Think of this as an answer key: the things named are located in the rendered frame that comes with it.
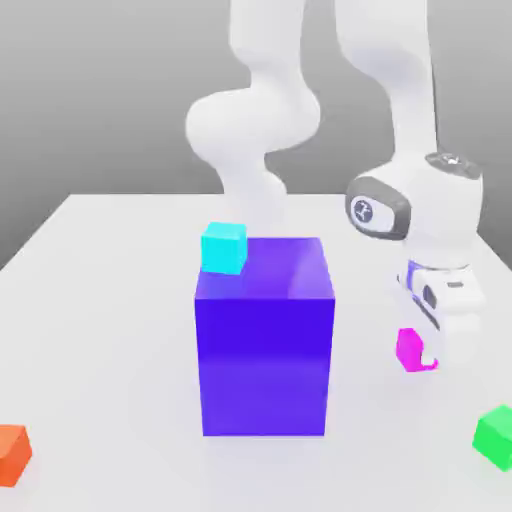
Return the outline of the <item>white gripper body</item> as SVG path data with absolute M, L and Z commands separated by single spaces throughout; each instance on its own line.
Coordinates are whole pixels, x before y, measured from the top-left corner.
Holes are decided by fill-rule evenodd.
M 419 298 L 413 297 L 412 301 L 413 328 L 421 339 L 437 338 L 438 362 L 470 362 L 474 358 L 480 335 L 478 315 L 433 314 Z

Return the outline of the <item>large purple box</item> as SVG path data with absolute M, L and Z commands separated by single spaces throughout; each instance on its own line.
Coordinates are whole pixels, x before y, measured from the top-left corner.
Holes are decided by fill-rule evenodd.
M 195 324 L 204 435 L 323 435 L 335 304 L 314 237 L 251 238 L 240 274 L 200 272 Z

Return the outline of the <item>small orange cube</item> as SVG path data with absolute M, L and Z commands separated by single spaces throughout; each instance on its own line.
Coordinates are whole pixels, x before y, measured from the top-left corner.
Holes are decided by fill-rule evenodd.
M 14 487 L 32 457 L 23 425 L 0 425 L 0 487 Z

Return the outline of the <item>small green cube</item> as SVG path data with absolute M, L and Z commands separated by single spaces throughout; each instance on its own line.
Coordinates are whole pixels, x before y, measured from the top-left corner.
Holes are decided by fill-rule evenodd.
M 472 446 L 501 471 L 512 470 L 512 408 L 500 405 L 481 416 Z

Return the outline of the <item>small cyan cube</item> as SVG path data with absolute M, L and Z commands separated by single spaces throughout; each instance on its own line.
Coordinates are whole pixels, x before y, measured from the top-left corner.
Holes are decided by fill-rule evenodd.
M 210 222 L 201 235 L 201 270 L 239 275 L 248 255 L 244 224 Z

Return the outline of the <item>small magenta cube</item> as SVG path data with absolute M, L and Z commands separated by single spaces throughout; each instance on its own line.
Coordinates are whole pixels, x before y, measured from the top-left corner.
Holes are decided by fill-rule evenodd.
M 401 328 L 398 331 L 395 354 L 408 373 L 427 372 L 438 368 L 437 359 L 426 362 L 424 343 L 412 328 Z

